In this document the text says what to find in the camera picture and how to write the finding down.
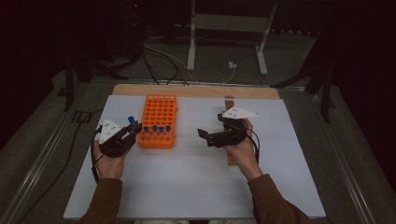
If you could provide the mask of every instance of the wire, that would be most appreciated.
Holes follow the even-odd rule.
[[[157,78],[154,76],[155,73],[152,71],[152,67],[149,65],[148,60],[146,59],[146,55],[144,53],[142,54],[142,57],[143,57],[143,62],[146,65],[146,67],[148,69],[148,72],[149,72],[149,74],[152,77],[153,82],[157,83],[157,85],[160,85],[160,83],[158,82]]]
[[[158,52],[158,53],[161,53],[161,54],[163,54],[163,55],[166,55],[166,56],[168,56],[168,57],[170,57],[170,58],[175,59],[176,61],[178,61],[179,63],[181,63],[181,65],[183,65],[184,68],[186,68],[187,74],[189,74],[189,76],[190,76],[190,78],[191,78],[192,80],[194,80],[194,81],[197,82],[197,83],[200,83],[200,81],[196,80],[196,79],[190,74],[190,72],[189,72],[189,70],[188,70],[186,64],[184,64],[181,60],[179,60],[178,58],[176,58],[176,57],[174,57],[174,56],[172,56],[172,55],[170,55],[170,54],[167,54],[167,53],[161,52],[161,51],[159,51],[159,50],[153,49],[153,48],[151,48],[149,45],[147,45],[145,42],[143,42],[143,45],[145,45],[145,46],[146,46],[147,48],[149,48],[149,49],[152,49],[153,51],[156,51],[156,52]]]
[[[253,140],[250,135],[247,134],[247,139],[251,141],[251,143],[254,146],[254,157],[256,158],[257,164],[259,164],[259,159],[260,159],[260,149],[257,147],[256,142]]]
[[[260,148],[260,139],[259,139],[259,136],[257,136],[257,134],[253,131],[253,130],[251,130],[251,129],[249,129],[249,128],[247,128],[249,131],[251,131],[253,134],[254,134],[254,136],[256,136],[256,139],[257,139],[257,144],[259,145],[259,148]]]
[[[231,77],[228,78],[226,81],[221,82],[221,83],[219,83],[219,84],[225,84],[225,83],[227,83],[228,81],[230,81],[231,79],[233,79],[233,75],[234,75],[234,74],[235,74],[235,68],[233,68],[233,74],[231,75]]]
[[[289,58],[289,59],[287,59],[287,60],[285,60],[285,61],[283,61],[283,62],[276,63],[276,64],[274,64],[274,65],[272,65],[272,66],[268,66],[268,70],[273,69],[273,68],[275,68],[275,67],[278,67],[278,66],[280,66],[280,65],[283,64],[283,63],[290,62],[291,60],[297,58],[304,50],[306,50],[306,48],[307,48],[314,40],[315,40],[315,38],[314,38],[314,37],[311,37],[311,40],[309,40],[308,43],[306,43],[306,44],[305,44],[294,56],[292,56],[291,58]]]
[[[103,109],[99,109],[99,110],[95,110],[92,112],[87,112],[89,113],[84,119],[87,119],[89,116],[92,116],[93,114],[102,111]],[[64,170],[66,169],[67,165],[69,164],[72,154],[73,154],[73,147],[74,144],[76,142],[76,138],[77,138],[77,134],[78,134],[78,130],[81,127],[83,123],[81,122],[77,128],[76,131],[73,135],[73,139],[72,139],[72,143],[70,145],[70,149],[69,149],[69,153],[67,156],[67,160],[66,163],[64,164],[64,167],[62,168],[61,172],[55,177],[55,179],[52,181],[52,183],[47,187],[46,190],[44,190],[44,192],[41,194],[41,196],[32,204],[32,206],[29,207],[29,209],[25,212],[25,214],[19,219],[19,221],[17,222],[18,224],[22,223],[23,220],[27,217],[27,215],[29,215],[29,213],[38,205],[38,203],[44,198],[44,196],[46,196],[46,194],[50,191],[50,189],[55,185],[55,183],[59,180],[59,178],[61,177],[61,175],[64,173]]]
[[[148,53],[148,52],[146,52],[145,50],[150,50],[150,51],[153,51],[153,52],[155,52],[155,53],[157,53],[157,54]],[[186,80],[184,80],[184,78],[183,78],[183,76],[181,75],[180,70],[178,69],[177,65],[172,61],[172,59],[171,59],[170,57],[168,57],[167,55],[164,55],[164,54],[162,54],[162,53],[160,53],[160,52],[154,51],[154,50],[152,50],[152,49],[148,49],[148,48],[144,48],[144,53],[147,53],[147,54],[152,55],[152,56],[155,56],[155,57],[163,58],[163,59],[165,59],[166,61],[170,62],[170,63],[175,67],[176,72],[175,72],[175,74],[174,74],[171,78],[168,79],[168,81],[166,82],[166,85],[168,85],[173,79],[175,79],[175,78],[177,77],[177,75],[179,75],[180,82],[181,82],[183,85],[189,85],[189,84],[186,82]]]
[[[332,224],[332,220],[329,217],[326,217],[326,219]]]
[[[96,171],[96,166],[95,165],[100,159],[102,159],[103,156],[100,157],[97,161],[94,160],[95,157],[94,157],[94,154],[93,154],[93,151],[94,151],[93,143],[95,141],[95,136],[102,131],[102,128],[103,128],[103,126],[100,125],[99,128],[96,129],[95,132],[93,132],[92,137],[91,137],[91,148],[90,148],[90,150],[91,150],[91,161],[92,161],[92,168],[91,169],[92,169],[93,178],[95,179],[96,184],[99,181],[99,174]]]

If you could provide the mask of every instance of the wrist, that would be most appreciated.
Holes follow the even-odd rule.
[[[246,167],[242,173],[244,174],[247,181],[250,181],[252,179],[255,179],[263,175],[262,169],[260,169],[259,165],[257,164]]]

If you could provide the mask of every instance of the dark background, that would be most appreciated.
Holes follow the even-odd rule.
[[[122,1],[112,2],[115,7],[123,5]],[[158,35],[172,36],[175,23],[190,22],[190,1],[137,2],[142,6],[139,8],[142,22]],[[228,7],[229,2],[237,1],[202,0],[197,11],[258,16],[268,10],[267,6],[259,5],[260,1],[240,1],[238,7]],[[340,87],[389,183],[396,189],[393,164],[396,100],[392,88],[396,64],[396,3],[385,0],[284,0],[278,3],[273,22],[276,33],[318,35],[321,31],[304,66],[334,64],[333,83]],[[105,55],[111,59],[117,53],[114,41],[122,34],[108,29],[112,23],[126,26],[122,9],[120,14],[116,13],[119,16],[109,21],[104,18],[114,11],[98,10],[105,8],[101,6],[93,0],[6,0],[0,3],[0,90],[4,101],[1,118],[6,124],[0,148],[52,90],[50,79],[64,69],[61,43],[65,37],[74,40],[77,47],[91,43],[84,50],[92,57]]]

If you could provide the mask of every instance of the metal frame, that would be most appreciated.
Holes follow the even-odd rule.
[[[41,150],[41,153],[36,158],[33,165],[30,167],[28,173],[25,178],[21,182],[16,194],[11,200],[11,203],[7,206],[6,211],[0,218],[0,223],[2,224],[11,224],[18,223],[21,218],[22,211],[29,200],[30,195],[35,189],[35,185],[43,174],[44,170],[49,163],[53,152],[58,146],[59,141],[62,138],[64,131],[66,130],[67,125],[70,123],[70,119],[75,114],[78,103],[84,96],[86,90],[88,89],[88,84],[79,84],[76,101],[71,104],[70,109],[67,112],[64,112],[61,120],[56,125],[53,130],[47,144]]]
[[[329,139],[329,143],[332,148],[333,155],[335,157],[335,161],[338,165],[338,169],[340,170],[341,176],[344,179],[344,183],[346,184],[346,188],[349,191],[349,195],[352,199],[352,202],[355,204],[356,210],[361,218],[361,223],[363,224],[375,224],[374,216],[364,199],[363,193],[361,192],[361,187],[359,186],[355,176],[353,175],[347,159],[344,155],[343,149],[338,145],[337,140],[335,139],[334,133],[324,122],[320,110],[320,100],[317,95],[308,95],[310,97],[310,101],[312,107],[317,115],[318,122],[321,124],[322,131],[326,134],[327,139]]]
[[[264,49],[265,43],[267,41],[268,35],[271,30],[272,21],[274,19],[275,12],[276,12],[276,7],[277,7],[277,5],[272,6],[270,15],[266,18],[207,15],[207,14],[197,14],[195,12],[195,0],[191,0],[191,36],[190,36],[189,59],[187,60],[187,69],[189,71],[194,70],[195,51],[196,51],[195,29],[230,30],[230,31],[256,32],[256,33],[262,32],[262,42],[255,47],[255,50],[256,50],[256,54],[257,54],[257,61],[259,63],[259,67],[260,67],[260,74],[262,74],[262,75],[268,74],[268,69],[265,64],[265,60],[264,60],[262,51]],[[204,17],[209,17],[211,20],[208,20],[208,21],[214,22],[214,23],[216,23],[215,20],[218,20],[218,21],[229,20],[228,27],[221,28],[221,27],[215,27],[216,25],[213,25],[213,24],[205,24]],[[239,21],[239,23],[245,22],[245,24],[247,24],[247,23],[253,24],[254,21],[259,21],[260,24],[255,22],[256,23],[255,27],[247,27],[247,26],[238,27],[237,24],[232,26],[233,21],[235,21],[235,23],[238,23],[237,21]]]

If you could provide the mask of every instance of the white paper surface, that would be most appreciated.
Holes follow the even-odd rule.
[[[99,123],[120,126],[141,120],[146,97],[109,96]],[[283,197],[309,217],[325,217],[288,111],[282,100],[235,99],[235,105],[260,113],[249,119],[260,137],[260,167]],[[227,165],[226,151],[208,147],[197,129],[222,131],[217,114],[224,99],[177,98],[177,139],[172,149],[141,149],[136,143],[125,168],[119,217],[149,219],[253,218],[251,194],[239,168]],[[80,218],[95,189],[88,150],[64,218]]]

